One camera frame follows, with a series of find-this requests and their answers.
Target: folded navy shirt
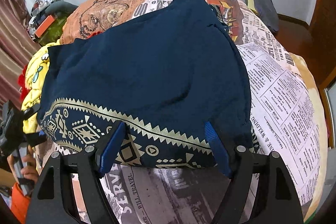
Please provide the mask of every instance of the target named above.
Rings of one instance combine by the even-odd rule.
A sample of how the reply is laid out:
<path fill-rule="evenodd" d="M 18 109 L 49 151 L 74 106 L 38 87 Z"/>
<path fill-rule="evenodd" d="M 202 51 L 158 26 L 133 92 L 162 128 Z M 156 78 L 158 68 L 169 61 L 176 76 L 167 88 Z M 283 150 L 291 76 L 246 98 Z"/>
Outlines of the folded navy shirt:
<path fill-rule="evenodd" d="M 38 122 L 59 145 L 80 151 L 122 120 L 116 163 L 209 167 L 216 162 L 204 124 L 213 121 L 236 145 L 253 148 L 246 68 L 205 0 L 173 0 L 48 51 Z"/>

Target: finger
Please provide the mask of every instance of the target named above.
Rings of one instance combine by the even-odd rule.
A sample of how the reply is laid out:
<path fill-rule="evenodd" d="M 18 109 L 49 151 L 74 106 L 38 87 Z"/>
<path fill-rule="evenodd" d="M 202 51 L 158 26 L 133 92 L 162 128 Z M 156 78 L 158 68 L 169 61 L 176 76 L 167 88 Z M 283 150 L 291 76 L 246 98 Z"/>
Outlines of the finger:
<path fill-rule="evenodd" d="M 25 174 L 37 174 L 38 175 L 36 169 L 29 165 L 21 169 L 21 174 L 22 175 L 25 175 Z"/>
<path fill-rule="evenodd" d="M 15 170 L 14 170 L 14 157 L 13 157 L 13 155 L 9 155 L 7 157 L 7 161 L 8 161 L 9 168 L 10 168 L 14 178 L 15 178 L 16 182 L 18 183 L 19 181 L 17 179 L 17 176 L 15 174 Z"/>
<path fill-rule="evenodd" d="M 39 179 L 39 176 L 37 174 L 32 174 L 32 173 L 24 174 L 23 177 L 25 179 L 31 179 L 31 180 L 33 180 L 34 183 L 36 183 L 37 180 Z"/>
<path fill-rule="evenodd" d="M 28 152 L 29 154 L 33 155 L 34 154 L 34 150 L 32 149 L 32 147 L 30 145 L 28 145 Z"/>
<path fill-rule="evenodd" d="M 27 154 L 26 156 L 22 157 L 22 161 L 26 163 L 30 163 L 31 166 L 36 168 L 36 160 L 33 158 L 32 155 Z"/>

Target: metal screw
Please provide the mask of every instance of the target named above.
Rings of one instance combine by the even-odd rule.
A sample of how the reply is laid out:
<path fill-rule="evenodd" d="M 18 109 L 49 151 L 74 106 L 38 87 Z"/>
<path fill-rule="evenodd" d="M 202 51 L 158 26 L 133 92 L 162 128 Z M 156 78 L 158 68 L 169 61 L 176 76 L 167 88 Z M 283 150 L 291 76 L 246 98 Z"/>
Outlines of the metal screw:
<path fill-rule="evenodd" d="M 276 158 L 276 159 L 280 157 L 280 154 L 278 152 L 276 152 L 276 151 L 273 151 L 271 153 L 271 155 L 272 155 L 273 158 Z"/>
<path fill-rule="evenodd" d="M 238 145 L 238 146 L 237 146 L 237 151 L 238 151 L 238 152 L 245 152 L 245 151 L 246 151 L 246 148 L 245 148 L 244 146 L 242 146 L 242 145 Z"/>
<path fill-rule="evenodd" d="M 59 156 L 59 152 L 58 151 L 55 151 L 51 154 L 51 157 L 54 159 L 54 158 L 57 158 Z"/>
<path fill-rule="evenodd" d="M 92 145 L 89 145 L 89 146 L 85 147 L 85 151 L 88 152 L 88 153 L 92 152 L 94 149 L 95 148 Z"/>

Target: striped curtain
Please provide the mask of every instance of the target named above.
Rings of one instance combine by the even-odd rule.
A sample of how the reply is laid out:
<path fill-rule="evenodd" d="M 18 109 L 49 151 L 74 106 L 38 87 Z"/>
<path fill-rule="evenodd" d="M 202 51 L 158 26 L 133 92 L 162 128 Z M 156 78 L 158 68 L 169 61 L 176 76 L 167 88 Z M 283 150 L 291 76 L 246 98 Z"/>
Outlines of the striped curtain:
<path fill-rule="evenodd" d="M 0 107 L 11 100 L 21 109 L 17 78 L 40 48 L 26 31 L 29 19 L 25 0 L 0 0 Z"/>

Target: yellow cloth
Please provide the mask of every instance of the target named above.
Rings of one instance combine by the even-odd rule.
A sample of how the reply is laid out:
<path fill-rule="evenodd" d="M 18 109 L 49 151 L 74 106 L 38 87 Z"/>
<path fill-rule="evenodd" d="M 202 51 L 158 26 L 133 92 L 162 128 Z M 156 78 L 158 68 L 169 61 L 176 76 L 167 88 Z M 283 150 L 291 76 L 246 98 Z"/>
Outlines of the yellow cloth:
<path fill-rule="evenodd" d="M 41 101 L 41 91 L 45 76 L 49 69 L 48 47 L 59 45 L 57 42 L 49 43 L 38 50 L 31 58 L 26 71 L 26 88 L 30 91 L 22 103 L 21 110 L 33 106 Z M 34 133 L 38 127 L 36 115 L 34 114 L 28 120 L 23 121 L 23 132 Z"/>

